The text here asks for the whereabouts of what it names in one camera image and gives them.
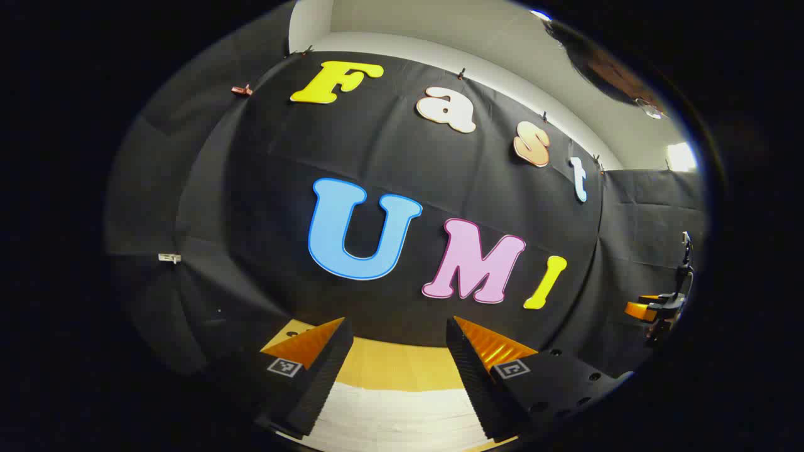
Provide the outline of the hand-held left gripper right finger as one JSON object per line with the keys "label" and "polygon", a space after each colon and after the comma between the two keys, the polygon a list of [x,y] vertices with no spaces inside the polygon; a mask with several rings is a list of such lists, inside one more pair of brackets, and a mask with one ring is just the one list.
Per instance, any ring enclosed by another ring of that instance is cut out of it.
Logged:
{"label": "hand-held left gripper right finger", "polygon": [[632,376],[613,377],[561,349],[538,352],[453,317],[446,343],[488,439],[537,441],[604,400]]}

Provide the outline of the black backdrop cloth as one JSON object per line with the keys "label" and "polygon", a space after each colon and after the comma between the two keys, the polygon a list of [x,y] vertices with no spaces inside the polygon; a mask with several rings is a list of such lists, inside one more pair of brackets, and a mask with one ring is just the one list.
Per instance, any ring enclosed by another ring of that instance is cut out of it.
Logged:
{"label": "black backdrop cloth", "polygon": [[271,55],[236,97],[234,49],[175,75],[112,170],[117,288],[173,371],[256,351],[290,320],[444,347],[459,316],[617,375],[650,353],[626,304],[674,289],[683,231],[706,266],[695,173],[601,174],[513,97],[390,55]]}

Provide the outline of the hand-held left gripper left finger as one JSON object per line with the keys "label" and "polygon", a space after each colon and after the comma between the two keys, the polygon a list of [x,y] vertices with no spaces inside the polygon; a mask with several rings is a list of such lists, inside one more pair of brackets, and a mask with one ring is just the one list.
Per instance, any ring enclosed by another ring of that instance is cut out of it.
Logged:
{"label": "hand-held left gripper left finger", "polygon": [[344,317],[261,351],[214,363],[214,381],[258,426],[302,439],[312,429],[354,342]]}

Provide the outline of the white jeans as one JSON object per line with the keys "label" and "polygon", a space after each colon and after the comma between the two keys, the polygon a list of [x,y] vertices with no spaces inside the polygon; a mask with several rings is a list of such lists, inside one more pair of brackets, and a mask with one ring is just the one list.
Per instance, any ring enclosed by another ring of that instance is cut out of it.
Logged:
{"label": "white jeans", "polygon": [[301,443],[321,452],[466,452],[491,439],[464,389],[372,390],[337,382]]}

